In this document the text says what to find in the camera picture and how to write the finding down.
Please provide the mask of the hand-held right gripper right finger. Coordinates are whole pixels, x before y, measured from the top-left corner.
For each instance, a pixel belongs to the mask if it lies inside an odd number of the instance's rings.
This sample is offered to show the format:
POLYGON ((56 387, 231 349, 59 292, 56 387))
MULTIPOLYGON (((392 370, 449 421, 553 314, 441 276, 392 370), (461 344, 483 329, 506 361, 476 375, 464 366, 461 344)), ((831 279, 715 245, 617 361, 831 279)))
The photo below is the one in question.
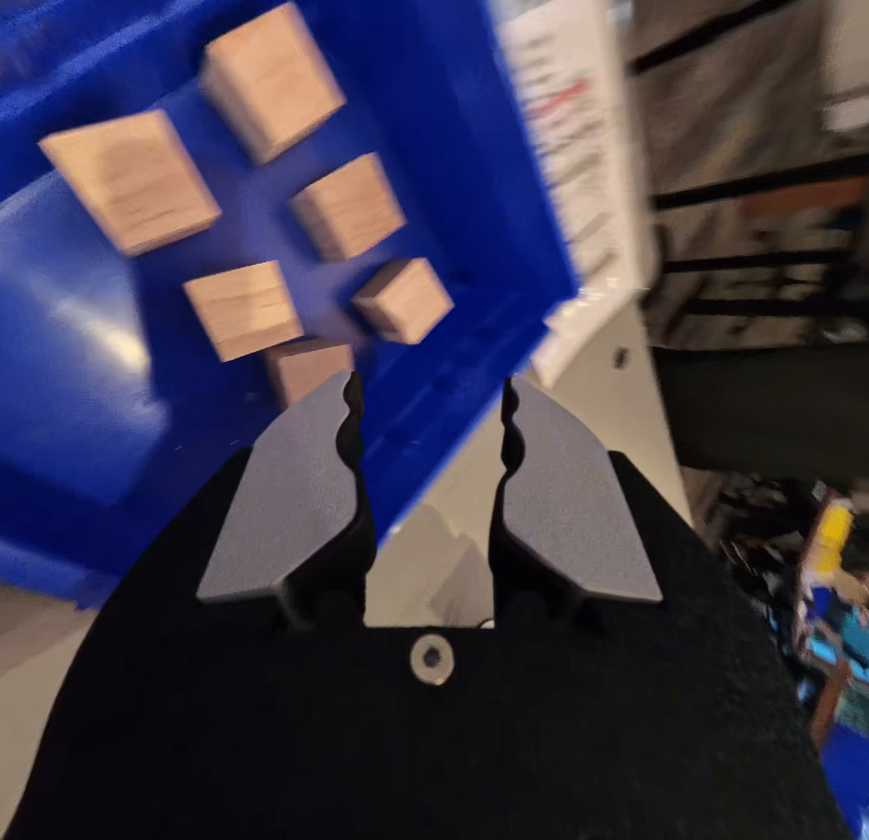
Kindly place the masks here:
POLYGON ((525 378, 504 382, 487 562, 494 626, 591 624, 592 602, 663 599, 608 450, 525 378))

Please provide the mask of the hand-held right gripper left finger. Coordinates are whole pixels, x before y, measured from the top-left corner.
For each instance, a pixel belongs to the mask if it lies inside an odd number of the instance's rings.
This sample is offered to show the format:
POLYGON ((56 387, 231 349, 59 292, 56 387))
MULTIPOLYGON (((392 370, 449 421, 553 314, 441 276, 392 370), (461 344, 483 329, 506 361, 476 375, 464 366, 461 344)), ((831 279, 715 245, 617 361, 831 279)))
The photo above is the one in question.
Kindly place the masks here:
POLYGON ((362 472, 363 383, 341 370, 255 441, 197 589, 271 600, 291 630, 363 630, 377 552, 362 472))

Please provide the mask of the blue plastic bin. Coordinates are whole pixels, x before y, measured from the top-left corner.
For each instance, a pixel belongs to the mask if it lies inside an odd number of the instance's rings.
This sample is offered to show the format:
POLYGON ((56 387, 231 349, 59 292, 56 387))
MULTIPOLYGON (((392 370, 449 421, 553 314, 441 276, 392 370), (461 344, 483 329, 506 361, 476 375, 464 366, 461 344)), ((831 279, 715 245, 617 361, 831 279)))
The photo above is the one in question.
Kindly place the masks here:
POLYGON ((276 416, 186 281, 277 260, 305 329, 357 351, 379 541, 575 279, 487 0, 1 0, 2 584, 99 607, 276 416), (205 46, 285 1, 347 105, 258 168, 203 98, 205 46), (38 148, 164 108, 221 218, 137 259, 38 148))

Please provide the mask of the group of wooden cubes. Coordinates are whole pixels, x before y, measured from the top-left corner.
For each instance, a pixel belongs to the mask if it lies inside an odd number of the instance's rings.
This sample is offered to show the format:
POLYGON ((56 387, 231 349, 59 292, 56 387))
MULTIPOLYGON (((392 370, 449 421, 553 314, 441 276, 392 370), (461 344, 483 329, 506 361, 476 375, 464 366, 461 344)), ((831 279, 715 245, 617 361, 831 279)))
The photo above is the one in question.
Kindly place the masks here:
POLYGON ((179 258, 178 295, 224 364, 262 359, 279 409, 359 368, 363 334, 419 345, 453 309, 433 239, 382 157, 316 161, 348 99, 293 2, 204 48, 170 107, 38 142, 123 257, 179 258))

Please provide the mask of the yellow box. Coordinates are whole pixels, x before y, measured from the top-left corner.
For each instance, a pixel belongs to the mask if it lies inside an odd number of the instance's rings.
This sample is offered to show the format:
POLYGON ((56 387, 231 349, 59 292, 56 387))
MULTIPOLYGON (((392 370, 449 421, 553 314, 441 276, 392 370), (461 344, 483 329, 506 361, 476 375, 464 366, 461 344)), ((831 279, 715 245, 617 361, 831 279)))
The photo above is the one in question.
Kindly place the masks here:
POLYGON ((845 547, 853 530, 853 507, 849 500, 836 498, 820 514, 807 556, 811 583, 829 584, 841 570, 845 547))

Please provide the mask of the black metal shelf rack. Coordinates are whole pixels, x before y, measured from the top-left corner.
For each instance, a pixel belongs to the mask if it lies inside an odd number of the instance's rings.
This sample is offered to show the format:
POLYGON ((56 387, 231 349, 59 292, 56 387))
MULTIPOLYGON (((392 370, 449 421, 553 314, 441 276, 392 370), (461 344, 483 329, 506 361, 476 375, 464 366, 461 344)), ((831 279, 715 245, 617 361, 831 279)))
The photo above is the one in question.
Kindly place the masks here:
POLYGON ((867 0, 633 0, 652 344, 867 340, 867 0))

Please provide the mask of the white instruction poster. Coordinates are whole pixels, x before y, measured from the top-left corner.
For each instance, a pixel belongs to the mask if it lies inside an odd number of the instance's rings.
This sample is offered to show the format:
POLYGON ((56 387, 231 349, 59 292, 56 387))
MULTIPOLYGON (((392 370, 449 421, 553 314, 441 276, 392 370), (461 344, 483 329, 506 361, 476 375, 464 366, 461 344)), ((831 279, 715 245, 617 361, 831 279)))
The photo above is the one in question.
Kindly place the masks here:
POLYGON ((553 387, 654 269, 645 155, 625 64, 633 0, 490 0, 578 285, 531 364, 553 387))

